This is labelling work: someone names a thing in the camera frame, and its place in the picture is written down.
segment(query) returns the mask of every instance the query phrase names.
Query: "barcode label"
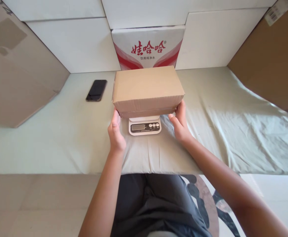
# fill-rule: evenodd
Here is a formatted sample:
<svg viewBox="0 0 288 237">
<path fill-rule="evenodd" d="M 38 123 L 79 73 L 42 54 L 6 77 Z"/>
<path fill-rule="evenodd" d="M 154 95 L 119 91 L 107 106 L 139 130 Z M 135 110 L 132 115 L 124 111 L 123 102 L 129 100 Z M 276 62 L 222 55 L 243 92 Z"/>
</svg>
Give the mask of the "barcode label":
<svg viewBox="0 0 288 237">
<path fill-rule="evenodd" d="M 278 0 L 265 14 L 265 20 L 272 26 L 285 12 L 288 11 L 288 0 Z"/>
<path fill-rule="evenodd" d="M 276 21 L 278 19 L 278 17 L 276 16 L 276 13 L 274 11 L 270 11 L 269 16 L 273 21 Z"/>
</svg>

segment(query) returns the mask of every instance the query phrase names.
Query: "gray pants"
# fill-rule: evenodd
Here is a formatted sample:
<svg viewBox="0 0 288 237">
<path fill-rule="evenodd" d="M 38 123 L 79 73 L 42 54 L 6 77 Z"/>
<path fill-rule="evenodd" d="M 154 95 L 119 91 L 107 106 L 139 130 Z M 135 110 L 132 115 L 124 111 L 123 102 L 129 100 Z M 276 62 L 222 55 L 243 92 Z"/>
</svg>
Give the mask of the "gray pants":
<svg viewBox="0 0 288 237">
<path fill-rule="evenodd" d="M 122 175 L 111 236 L 211 236 L 179 175 Z"/>
</svg>

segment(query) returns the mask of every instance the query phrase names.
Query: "bed sheet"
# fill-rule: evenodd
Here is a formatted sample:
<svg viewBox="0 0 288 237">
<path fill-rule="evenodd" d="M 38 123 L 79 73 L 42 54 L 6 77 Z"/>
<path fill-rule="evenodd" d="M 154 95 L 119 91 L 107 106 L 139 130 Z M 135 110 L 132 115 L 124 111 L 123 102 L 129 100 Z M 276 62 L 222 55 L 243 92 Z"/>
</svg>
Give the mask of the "bed sheet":
<svg viewBox="0 0 288 237">
<path fill-rule="evenodd" d="M 288 174 L 288 113 L 247 90 L 227 67 L 178 70 L 192 135 L 238 173 Z M 102 172 L 115 72 L 71 74 L 62 91 L 17 129 L 0 126 L 0 173 Z M 86 102 L 96 79 L 100 102 Z M 131 136 L 122 173 L 201 173 L 176 141 L 167 115 L 159 134 Z"/>
</svg>

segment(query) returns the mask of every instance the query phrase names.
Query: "tiled floor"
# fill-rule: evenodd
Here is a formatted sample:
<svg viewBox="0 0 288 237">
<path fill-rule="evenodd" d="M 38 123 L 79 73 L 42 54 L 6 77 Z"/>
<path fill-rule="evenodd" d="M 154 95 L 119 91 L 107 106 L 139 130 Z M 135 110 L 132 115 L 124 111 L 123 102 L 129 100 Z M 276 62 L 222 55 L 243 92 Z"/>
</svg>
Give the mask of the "tiled floor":
<svg viewBox="0 0 288 237">
<path fill-rule="evenodd" d="M 241 177 L 288 226 L 288 176 Z M 95 175 L 0 175 L 0 237 L 77 236 L 98 180 Z"/>
</svg>

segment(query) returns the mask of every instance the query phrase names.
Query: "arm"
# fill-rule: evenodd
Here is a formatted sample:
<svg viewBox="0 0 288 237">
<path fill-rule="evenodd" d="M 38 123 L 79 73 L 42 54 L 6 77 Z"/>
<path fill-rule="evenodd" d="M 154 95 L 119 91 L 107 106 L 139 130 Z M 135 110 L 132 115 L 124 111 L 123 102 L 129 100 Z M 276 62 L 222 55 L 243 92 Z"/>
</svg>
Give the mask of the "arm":
<svg viewBox="0 0 288 237">
<path fill-rule="evenodd" d="M 174 125 L 176 138 L 229 204 L 246 236 L 288 236 L 286 226 L 247 183 L 193 138 L 186 122 L 184 101 L 177 107 L 176 116 L 168 117 Z"/>
<path fill-rule="evenodd" d="M 79 237 L 101 237 L 111 234 L 126 148 L 125 139 L 120 133 L 120 121 L 118 111 L 114 109 L 113 118 L 108 127 L 110 152 L 82 223 Z"/>
</svg>

